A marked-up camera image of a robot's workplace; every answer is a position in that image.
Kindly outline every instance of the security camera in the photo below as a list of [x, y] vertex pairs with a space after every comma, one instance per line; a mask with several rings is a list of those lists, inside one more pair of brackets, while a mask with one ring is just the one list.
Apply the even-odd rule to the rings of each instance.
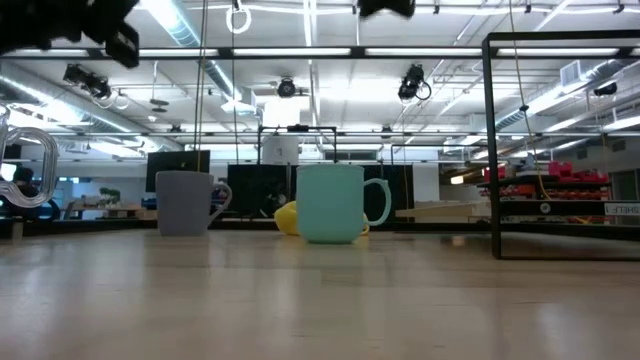
[[296, 85], [293, 83], [293, 79], [284, 78], [278, 86], [278, 96], [281, 98], [291, 98], [296, 94]]

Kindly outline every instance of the ceiling light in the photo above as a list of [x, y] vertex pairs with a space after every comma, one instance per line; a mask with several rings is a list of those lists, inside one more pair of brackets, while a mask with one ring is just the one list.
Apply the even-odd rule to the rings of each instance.
[[262, 48], [234, 49], [237, 56], [339, 56], [351, 54], [349, 48]]
[[[141, 57], [191, 57], [202, 56], [199, 48], [194, 49], [141, 49]], [[204, 56], [218, 56], [218, 49], [205, 49]]]
[[368, 48], [370, 56], [480, 56], [480, 48]]
[[451, 178], [451, 185], [464, 184], [464, 176], [456, 176]]
[[631, 126], [640, 125], [640, 116], [634, 116], [627, 119], [618, 120], [614, 123], [611, 123], [603, 128], [605, 131], [614, 131], [620, 130], [624, 128], [628, 128]]
[[[618, 48], [518, 48], [518, 56], [611, 56]], [[499, 49], [498, 56], [515, 56], [515, 49]]]
[[554, 132], [554, 131], [558, 131], [564, 128], [568, 128], [569, 126], [577, 123], [578, 120], [576, 119], [569, 119], [569, 120], [565, 120], [565, 121], [561, 121], [551, 127], [548, 127], [547, 129], [544, 130], [544, 132]]
[[141, 0], [142, 5], [164, 28], [172, 29], [180, 24], [182, 14], [173, 4], [173, 0]]
[[557, 146], [557, 147], [553, 148], [553, 150], [564, 150], [564, 149], [568, 149], [568, 148], [570, 148], [570, 147], [576, 146], [576, 145], [578, 145], [578, 144], [580, 144], [580, 143], [583, 143], [583, 142], [585, 142], [585, 141], [586, 141], [585, 139], [580, 139], [580, 140], [576, 140], [576, 141], [571, 141], [571, 142], [568, 142], [568, 143], [566, 143], [566, 144], [559, 145], [559, 146]]
[[[539, 156], [540, 154], [545, 153], [547, 151], [548, 151], [547, 149], [536, 149], [536, 154]], [[529, 156], [529, 154], [533, 155], [533, 150], [531, 150], [531, 151], [528, 151], [528, 150], [519, 151], [517, 153], [509, 155], [509, 157], [512, 157], [512, 158], [513, 157], [523, 158], [523, 157]]]
[[119, 157], [139, 157], [140, 156], [140, 154], [137, 151], [128, 149], [120, 145], [96, 142], [96, 143], [91, 143], [91, 147], [103, 153], [111, 154]]
[[8, 57], [89, 57], [84, 49], [51, 49], [47, 51], [39, 49], [17, 50], [7, 54]]

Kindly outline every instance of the ceiling duct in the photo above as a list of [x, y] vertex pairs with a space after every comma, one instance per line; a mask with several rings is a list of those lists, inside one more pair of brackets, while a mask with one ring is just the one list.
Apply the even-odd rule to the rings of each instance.
[[[61, 122], [72, 121], [74, 126], [89, 126], [85, 131], [111, 128], [114, 132], [147, 132], [149, 129], [141, 126], [123, 116], [109, 110], [101, 109], [89, 100], [74, 94], [68, 89], [63, 89], [47, 80], [8, 62], [0, 64], [0, 83], [11, 87], [14, 91], [24, 94], [24, 98], [36, 99], [40, 105], [45, 105], [42, 110], [48, 112], [48, 116]], [[165, 138], [153, 138], [147, 141], [156, 145], [158, 149], [180, 151], [183, 146], [177, 142]]]
[[[176, 44], [190, 48], [196, 48], [202, 44], [200, 35], [195, 30], [196, 26], [189, 20], [186, 8], [181, 0], [142, 0], [141, 2]], [[231, 106], [223, 106], [225, 111], [232, 112], [234, 110], [233, 104], [235, 104], [237, 111], [255, 114], [255, 104], [246, 100], [251, 98], [250, 95], [246, 94], [249, 90], [244, 89], [242, 91], [235, 88], [234, 84], [229, 80], [229, 76], [224, 73], [215, 61], [207, 60], [204, 63], [203, 70], [220, 89], [225, 100], [231, 102]]]
[[[527, 115], [533, 116], [564, 101], [567, 96], [584, 88], [601, 85], [636, 60], [575, 61], [561, 70], [562, 80], [545, 86], [542, 91], [529, 95], [525, 103], [529, 106]], [[496, 131], [524, 120], [524, 113], [518, 104], [498, 113]]]

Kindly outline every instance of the mug handle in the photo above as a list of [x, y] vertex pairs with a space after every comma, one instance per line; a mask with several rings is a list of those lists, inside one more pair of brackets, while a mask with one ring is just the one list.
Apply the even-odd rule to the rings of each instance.
[[213, 220], [215, 220], [215, 218], [217, 218], [218, 215], [220, 215], [223, 211], [227, 210], [227, 208], [229, 207], [229, 204], [231, 203], [231, 199], [233, 198], [233, 191], [231, 190], [231, 188], [227, 184], [223, 184], [223, 183], [211, 184], [211, 193], [212, 194], [213, 194], [213, 191], [216, 190], [216, 189], [222, 189], [222, 190], [226, 191], [227, 194], [229, 194], [229, 196], [227, 196], [227, 201], [225, 201], [224, 204], [222, 204], [220, 209], [216, 210], [213, 214], [211, 214], [211, 216], [209, 217], [209, 223], [211, 223]]
[[389, 182], [387, 180], [371, 179], [364, 182], [364, 186], [371, 185], [371, 184], [380, 185], [380, 187], [382, 187], [382, 190], [384, 191], [385, 201], [384, 201], [384, 212], [382, 213], [382, 216], [380, 217], [380, 219], [376, 221], [368, 222], [369, 226], [378, 226], [383, 222], [387, 221], [387, 218], [389, 217], [389, 213], [391, 212], [391, 190], [389, 189]]

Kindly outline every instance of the pipe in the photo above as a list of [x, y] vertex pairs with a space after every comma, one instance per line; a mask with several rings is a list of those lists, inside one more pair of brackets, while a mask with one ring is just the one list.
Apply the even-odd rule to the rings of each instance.
[[[156, 19], [158, 24], [171, 36], [176, 44], [182, 47], [198, 47], [202, 45], [200, 35], [189, 20], [187, 9], [180, 0], [141, 0], [142, 5]], [[241, 92], [229, 80], [220, 66], [213, 60], [207, 60], [203, 69], [213, 83], [220, 89], [227, 101], [240, 100]]]
[[[632, 65], [635, 61], [636, 60], [607, 60], [588, 68], [586, 71], [583, 70], [582, 74], [580, 74], [580, 79], [585, 83], [578, 89], [565, 91], [562, 89], [561, 81], [557, 81], [547, 86], [542, 93], [527, 96], [525, 103], [530, 107], [527, 115], [531, 117], [536, 113], [559, 104], [578, 91], [597, 86], [599, 82], [613, 77], [629, 65]], [[520, 111], [520, 106], [521, 104], [518, 103], [496, 115], [496, 131], [500, 131], [524, 119], [524, 113]]]
[[[89, 119], [86, 125], [90, 125], [92, 120], [101, 123], [102, 129], [122, 132], [148, 132], [148, 128], [141, 126], [121, 115], [111, 112], [93, 104], [68, 89], [44, 80], [31, 72], [13, 63], [3, 62], [0, 82], [10, 86], [12, 89], [25, 97], [33, 99], [39, 105], [52, 107], [51, 113], [61, 114], [59, 121], [68, 121], [67, 117], [75, 117], [78, 121]], [[166, 148], [180, 151], [183, 146], [170, 139], [153, 139], [152, 141], [159, 149]]]

